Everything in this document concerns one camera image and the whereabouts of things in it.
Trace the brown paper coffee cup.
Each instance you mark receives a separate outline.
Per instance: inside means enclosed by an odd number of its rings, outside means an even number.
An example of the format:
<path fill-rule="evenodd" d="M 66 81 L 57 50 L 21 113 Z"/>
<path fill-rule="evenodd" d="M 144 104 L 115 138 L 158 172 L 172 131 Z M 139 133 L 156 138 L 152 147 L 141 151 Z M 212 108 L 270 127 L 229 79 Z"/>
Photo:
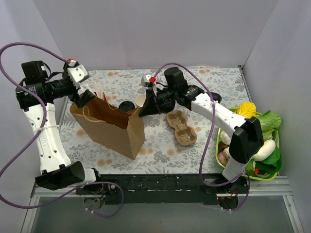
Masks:
<path fill-rule="evenodd" d="M 135 99 L 135 104 L 138 108 L 142 108 L 146 100 L 146 94 L 139 94 Z"/>

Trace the black coffee cup lid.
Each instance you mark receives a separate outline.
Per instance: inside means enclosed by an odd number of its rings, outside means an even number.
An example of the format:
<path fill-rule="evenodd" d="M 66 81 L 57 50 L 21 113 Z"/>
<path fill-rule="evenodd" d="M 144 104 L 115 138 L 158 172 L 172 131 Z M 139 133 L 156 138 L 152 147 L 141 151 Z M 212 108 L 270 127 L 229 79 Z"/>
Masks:
<path fill-rule="evenodd" d="M 135 109 L 135 105 L 131 101 L 123 101 L 119 105 L 119 109 L 124 112 L 130 112 Z"/>

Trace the brown paper bag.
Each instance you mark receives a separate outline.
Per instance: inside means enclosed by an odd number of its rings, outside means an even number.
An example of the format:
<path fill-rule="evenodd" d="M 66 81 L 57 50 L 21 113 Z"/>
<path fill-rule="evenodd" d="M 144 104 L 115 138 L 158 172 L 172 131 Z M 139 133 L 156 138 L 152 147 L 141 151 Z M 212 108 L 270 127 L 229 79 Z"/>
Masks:
<path fill-rule="evenodd" d="M 139 108 L 124 112 L 94 97 L 82 108 L 72 103 L 70 113 L 94 142 L 132 160 L 145 142 Z"/>

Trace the brown cardboard cup carrier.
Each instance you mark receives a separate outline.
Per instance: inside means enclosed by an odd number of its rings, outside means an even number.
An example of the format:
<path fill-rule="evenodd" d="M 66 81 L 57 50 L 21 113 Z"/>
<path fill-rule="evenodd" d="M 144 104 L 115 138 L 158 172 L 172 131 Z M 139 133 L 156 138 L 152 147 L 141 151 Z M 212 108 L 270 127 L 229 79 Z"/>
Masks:
<path fill-rule="evenodd" d="M 160 76 L 159 78 L 157 78 L 157 82 L 163 84 L 163 85 L 167 85 L 167 82 L 165 80 L 164 76 Z"/>
<path fill-rule="evenodd" d="M 197 135 L 194 129 L 187 125 L 188 118 L 183 111 L 174 110 L 167 113 L 168 124 L 174 128 L 175 138 L 181 146 L 189 146 L 196 142 Z"/>

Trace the stack of black lids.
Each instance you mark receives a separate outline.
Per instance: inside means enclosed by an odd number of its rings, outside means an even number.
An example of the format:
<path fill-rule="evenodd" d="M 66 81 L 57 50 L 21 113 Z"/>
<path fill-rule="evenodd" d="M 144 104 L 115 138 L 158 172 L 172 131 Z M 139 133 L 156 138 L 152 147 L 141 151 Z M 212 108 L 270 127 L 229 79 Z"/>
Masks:
<path fill-rule="evenodd" d="M 173 111 L 175 108 L 175 104 L 164 104 L 162 105 L 162 112 L 163 113 L 169 113 Z"/>

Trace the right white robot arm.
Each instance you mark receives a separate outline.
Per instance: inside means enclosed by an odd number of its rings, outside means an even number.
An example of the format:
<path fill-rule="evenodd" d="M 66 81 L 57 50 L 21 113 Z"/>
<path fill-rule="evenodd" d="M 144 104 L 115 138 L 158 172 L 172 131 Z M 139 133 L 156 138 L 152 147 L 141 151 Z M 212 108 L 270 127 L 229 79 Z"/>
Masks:
<path fill-rule="evenodd" d="M 142 76 L 141 84 L 147 89 L 139 115 L 160 114 L 166 104 L 178 103 L 222 129 L 231 142 L 230 158 L 222 172 L 224 178 L 220 180 L 220 188 L 226 193 L 233 192 L 238 186 L 237 179 L 244 174 L 247 164 L 264 144 L 260 121 L 254 116 L 245 118 L 230 111 L 215 101 L 205 88 L 189 85 L 177 67 L 165 70 L 164 76 L 167 85 L 162 90 L 157 90 L 154 76 Z"/>

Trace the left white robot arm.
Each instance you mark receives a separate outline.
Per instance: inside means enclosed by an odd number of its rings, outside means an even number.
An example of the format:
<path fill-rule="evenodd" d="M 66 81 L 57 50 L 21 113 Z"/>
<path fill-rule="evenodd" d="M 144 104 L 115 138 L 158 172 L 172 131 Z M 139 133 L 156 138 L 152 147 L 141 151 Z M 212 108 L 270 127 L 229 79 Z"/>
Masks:
<path fill-rule="evenodd" d="M 85 168 L 80 161 L 70 161 L 55 119 L 55 99 L 67 96 L 82 108 L 95 97 L 89 90 L 81 95 L 78 93 L 80 83 L 89 78 L 87 70 L 77 61 L 70 60 L 63 66 L 62 79 L 52 81 L 58 73 L 48 74 L 50 68 L 43 61 L 26 62 L 21 67 L 25 77 L 16 88 L 16 97 L 33 132 L 39 134 L 36 144 L 41 174 L 35 178 L 36 184 L 49 190 L 86 184 L 92 194 L 99 194 L 104 185 L 98 171 Z"/>

